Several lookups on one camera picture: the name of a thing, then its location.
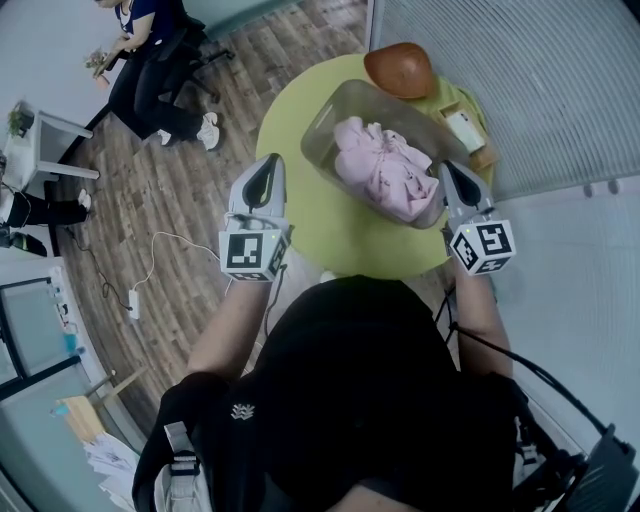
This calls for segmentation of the white side table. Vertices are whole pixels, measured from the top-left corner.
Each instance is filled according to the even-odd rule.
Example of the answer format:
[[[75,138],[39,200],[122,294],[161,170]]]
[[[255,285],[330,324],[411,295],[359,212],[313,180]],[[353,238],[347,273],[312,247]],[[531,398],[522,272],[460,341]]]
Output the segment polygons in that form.
[[[81,125],[37,111],[26,134],[10,136],[6,143],[4,183],[24,190],[40,173],[97,180],[98,171],[61,162],[74,141],[92,137],[93,132]]]

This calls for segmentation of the black office chair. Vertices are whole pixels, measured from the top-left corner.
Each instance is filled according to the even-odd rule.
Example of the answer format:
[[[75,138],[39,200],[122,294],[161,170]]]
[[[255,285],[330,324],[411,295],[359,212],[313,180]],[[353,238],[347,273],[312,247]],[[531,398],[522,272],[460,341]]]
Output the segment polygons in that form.
[[[200,47],[209,41],[205,33],[205,25],[186,12],[176,11],[174,15],[176,31],[169,41],[161,46],[157,56],[158,63],[170,64],[170,73],[162,83],[159,96],[166,97],[169,103],[174,104],[183,86],[190,82],[205,92],[214,103],[218,103],[220,100],[218,90],[197,78],[196,73],[218,59],[233,60],[235,54],[222,48],[211,55],[204,55]]]

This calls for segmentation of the round yellow-green table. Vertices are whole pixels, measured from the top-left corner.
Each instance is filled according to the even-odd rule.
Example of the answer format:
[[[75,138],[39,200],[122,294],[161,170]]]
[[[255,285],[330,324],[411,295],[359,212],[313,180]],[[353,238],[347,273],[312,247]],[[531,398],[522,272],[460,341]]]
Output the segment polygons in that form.
[[[256,155],[278,153],[284,159],[286,217],[295,227],[293,247],[302,256],[337,274],[382,279],[417,276],[446,261],[441,234],[446,218],[441,216],[427,229],[397,224],[323,178],[302,154],[307,129],[330,96],[348,80],[373,85],[363,55],[336,57],[296,77],[265,114]],[[441,124],[436,119],[438,110],[458,100],[467,100],[483,121],[475,100],[443,77],[437,80],[434,98],[403,102]]]

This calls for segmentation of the person's left forearm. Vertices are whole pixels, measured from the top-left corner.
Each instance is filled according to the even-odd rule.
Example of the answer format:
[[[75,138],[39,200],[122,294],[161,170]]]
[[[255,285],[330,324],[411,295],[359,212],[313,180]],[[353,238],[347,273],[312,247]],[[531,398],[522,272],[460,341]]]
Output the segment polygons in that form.
[[[187,372],[230,382],[245,369],[266,312],[271,282],[234,281],[191,351]]]

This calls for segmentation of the person's black clothed torso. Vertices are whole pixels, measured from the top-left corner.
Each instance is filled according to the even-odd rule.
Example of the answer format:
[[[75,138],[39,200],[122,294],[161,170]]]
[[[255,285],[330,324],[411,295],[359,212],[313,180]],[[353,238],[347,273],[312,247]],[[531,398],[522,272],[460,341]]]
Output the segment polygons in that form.
[[[166,428],[182,423],[196,462],[180,474],[212,512],[514,512],[526,415],[512,379],[457,369],[404,283],[338,278],[291,304],[252,371],[188,373],[164,394],[134,507],[168,507]]]

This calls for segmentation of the small white box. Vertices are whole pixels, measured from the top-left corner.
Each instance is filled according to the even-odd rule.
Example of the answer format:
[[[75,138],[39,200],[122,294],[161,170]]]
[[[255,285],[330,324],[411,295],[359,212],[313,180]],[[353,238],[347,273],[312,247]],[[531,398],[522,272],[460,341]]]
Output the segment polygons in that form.
[[[458,110],[446,115],[445,122],[450,131],[465,146],[469,154],[485,147],[485,138],[475,127],[465,111]]]

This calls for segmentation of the small green potted plant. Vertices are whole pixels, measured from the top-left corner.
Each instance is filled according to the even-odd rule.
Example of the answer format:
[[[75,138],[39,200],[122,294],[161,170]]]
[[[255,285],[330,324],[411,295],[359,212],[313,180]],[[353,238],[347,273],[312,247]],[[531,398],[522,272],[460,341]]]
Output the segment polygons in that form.
[[[24,138],[33,126],[35,115],[25,101],[18,101],[7,116],[10,137]]]

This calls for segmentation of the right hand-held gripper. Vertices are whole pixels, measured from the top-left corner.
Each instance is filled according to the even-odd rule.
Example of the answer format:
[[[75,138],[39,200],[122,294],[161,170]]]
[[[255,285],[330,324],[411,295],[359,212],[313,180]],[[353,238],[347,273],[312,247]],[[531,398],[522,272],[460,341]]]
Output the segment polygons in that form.
[[[448,219],[442,229],[446,254],[467,275],[498,272],[515,256],[511,224],[493,205],[488,184],[466,166],[443,160],[439,165]],[[480,209],[466,212],[467,208]]]

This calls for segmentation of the curved wooden desk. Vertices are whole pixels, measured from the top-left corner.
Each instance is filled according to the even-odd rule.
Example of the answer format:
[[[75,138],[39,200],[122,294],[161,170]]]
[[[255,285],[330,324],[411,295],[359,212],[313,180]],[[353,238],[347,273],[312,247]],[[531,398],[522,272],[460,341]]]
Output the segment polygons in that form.
[[[67,404],[69,413],[62,418],[79,441],[89,442],[98,434],[106,432],[132,450],[142,450],[146,436],[125,407],[120,394],[146,372],[146,367],[138,368],[122,381],[114,383],[117,373],[112,370],[84,394],[56,401]]]

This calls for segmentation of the clear plastic tub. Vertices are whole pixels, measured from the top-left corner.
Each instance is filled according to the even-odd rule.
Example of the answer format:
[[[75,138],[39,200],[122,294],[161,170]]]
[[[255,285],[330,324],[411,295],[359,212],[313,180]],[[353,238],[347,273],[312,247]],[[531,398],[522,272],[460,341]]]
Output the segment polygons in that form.
[[[337,175],[335,159],[339,149],[333,130],[338,123],[352,116],[361,118],[366,124],[377,122],[382,128],[399,133],[409,145],[431,158],[429,175],[439,180],[436,205],[417,220],[406,223],[382,212],[369,199],[350,191]],[[444,212],[445,193],[438,178],[438,165],[443,160],[460,164],[470,162],[463,144],[445,126],[362,80],[348,80],[336,89],[303,136],[301,151],[318,173],[334,186],[378,215],[416,229],[433,226]]]

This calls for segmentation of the wooden tray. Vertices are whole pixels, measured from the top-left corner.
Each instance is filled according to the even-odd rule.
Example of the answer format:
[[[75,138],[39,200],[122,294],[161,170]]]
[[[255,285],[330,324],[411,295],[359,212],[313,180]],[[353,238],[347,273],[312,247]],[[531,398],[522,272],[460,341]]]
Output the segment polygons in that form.
[[[485,147],[472,154],[469,154],[465,146],[463,145],[467,155],[470,158],[470,168],[474,172],[480,173],[481,171],[484,171],[489,167],[493,166],[498,161],[498,154],[489,137],[488,131],[485,128],[484,122],[481,120],[480,114],[473,108],[473,106],[467,100],[458,100],[444,106],[443,108],[440,108],[438,110],[438,113],[436,114],[436,119],[450,131],[450,129],[448,128],[445,122],[445,116],[458,110],[463,110],[468,114],[468,116],[471,118],[475,127],[478,129],[478,131],[486,140]]]

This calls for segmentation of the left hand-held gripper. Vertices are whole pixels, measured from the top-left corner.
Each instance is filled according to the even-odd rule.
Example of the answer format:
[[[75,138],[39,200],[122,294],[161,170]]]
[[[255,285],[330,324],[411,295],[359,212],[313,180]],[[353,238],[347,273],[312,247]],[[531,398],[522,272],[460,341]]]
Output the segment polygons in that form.
[[[225,230],[219,233],[221,271],[233,281],[272,282],[290,245],[283,218],[285,165],[271,153],[254,162],[231,187]],[[260,214],[247,214],[257,210]]]

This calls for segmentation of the pink clothes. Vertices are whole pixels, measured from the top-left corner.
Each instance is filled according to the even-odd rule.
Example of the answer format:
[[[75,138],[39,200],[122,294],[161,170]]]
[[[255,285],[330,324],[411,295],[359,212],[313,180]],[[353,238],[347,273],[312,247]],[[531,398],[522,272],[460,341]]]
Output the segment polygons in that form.
[[[436,205],[439,180],[429,175],[431,158],[399,133],[357,116],[338,123],[333,133],[335,170],[350,191],[406,223]]]

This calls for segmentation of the pile of white papers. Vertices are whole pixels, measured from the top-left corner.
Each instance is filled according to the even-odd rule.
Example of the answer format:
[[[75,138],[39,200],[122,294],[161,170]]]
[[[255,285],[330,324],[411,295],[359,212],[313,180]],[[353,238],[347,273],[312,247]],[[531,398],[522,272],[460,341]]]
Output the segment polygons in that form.
[[[126,444],[104,432],[82,442],[87,461],[104,476],[99,488],[124,512],[136,512],[132,487],[139,456]]]

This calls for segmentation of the brown wooden bowl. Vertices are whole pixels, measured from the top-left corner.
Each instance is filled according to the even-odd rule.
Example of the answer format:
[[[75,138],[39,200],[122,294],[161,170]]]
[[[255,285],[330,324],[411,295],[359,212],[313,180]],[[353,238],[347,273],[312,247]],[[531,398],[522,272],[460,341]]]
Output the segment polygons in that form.
[[[380,89],[404,100],[433,96],[437,77],[426,51],[415,43],[397,43],[367,53],[364,67]]]

